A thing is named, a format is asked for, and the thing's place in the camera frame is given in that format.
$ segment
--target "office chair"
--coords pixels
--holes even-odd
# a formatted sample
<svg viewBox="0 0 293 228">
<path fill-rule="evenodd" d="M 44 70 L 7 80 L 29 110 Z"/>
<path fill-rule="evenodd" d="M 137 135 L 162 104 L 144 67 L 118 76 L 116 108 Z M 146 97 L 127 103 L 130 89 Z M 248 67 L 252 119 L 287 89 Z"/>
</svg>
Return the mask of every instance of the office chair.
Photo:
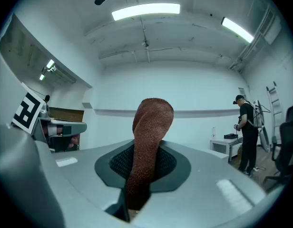
<svg viewBox="0 0 293 228">
<path fill-rule="evenodd" d="M 272 160 L 280 172 L 279 176 L 265 177 L 263 184 L 270 179 L 277 181 L 268 191 L 273 190 L 277 185 L 285 185 L 293 173 L 293 106 L 286 113 L 286 122 L 280 126 L 281 144 L 277 144 L 276 137 L 273 138 Z M 274 158 L 275 148 L 279 146 L 281 150 L 278 157 Z"/>
</svg>

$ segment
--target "brown towel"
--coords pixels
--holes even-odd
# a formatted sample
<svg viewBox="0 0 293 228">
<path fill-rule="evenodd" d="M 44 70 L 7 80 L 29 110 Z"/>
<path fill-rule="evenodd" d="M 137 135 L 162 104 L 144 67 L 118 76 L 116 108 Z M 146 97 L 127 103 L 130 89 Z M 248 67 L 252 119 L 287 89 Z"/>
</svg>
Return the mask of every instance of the brown towel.
<svg viewBox="0 0 293 228">
<path fill-rule="evenodd" d="M 127 180 L 127 205 L 140 210 L 149 198 L 159 142 L 174 118 L 172 106 L 163 99 L 149 98 L 141 102 L 134 122 L 134 162 Z"/>
</svg>

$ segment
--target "black t-shirt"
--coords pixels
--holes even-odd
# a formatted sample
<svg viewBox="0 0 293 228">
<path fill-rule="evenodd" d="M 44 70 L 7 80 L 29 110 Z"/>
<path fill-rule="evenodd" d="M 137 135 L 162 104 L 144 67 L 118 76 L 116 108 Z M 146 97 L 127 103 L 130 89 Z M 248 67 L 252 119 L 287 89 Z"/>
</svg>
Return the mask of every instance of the black t-shirt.
<svg viewBox="0 0 293 228">
<path fill-rule="evenodd" d="M 249 103 L 242 104 L 240 108 L 240 115 L 243 116 L 247 114 L 247 120 L 253 123 L 253 107 Z M 243 137 L 258 135 L 258 129 L 253 127 L 248 121 L 244 127 L 242 127 Z"/>
</svg>

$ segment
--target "white table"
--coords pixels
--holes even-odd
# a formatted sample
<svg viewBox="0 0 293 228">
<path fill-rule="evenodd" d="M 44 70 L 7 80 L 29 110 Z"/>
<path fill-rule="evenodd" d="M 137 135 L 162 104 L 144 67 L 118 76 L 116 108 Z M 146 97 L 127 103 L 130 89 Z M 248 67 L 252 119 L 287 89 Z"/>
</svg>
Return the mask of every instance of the white table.
<svg viewBox="0 0 293 228">
<path fill-rule="evenodd" d="M 215 151 L 214 143 L 226 146 L 225 154 L 229 155 L 229 161 L 231 161 L 233 146 L 240 143 L 240 142 L 243 142 L 242 135 L 238 135 L 238 140 L 237 140 L 237 138 L 235 138 L 235 139 L 211 139 L 211 150 Z"/>
</svg>

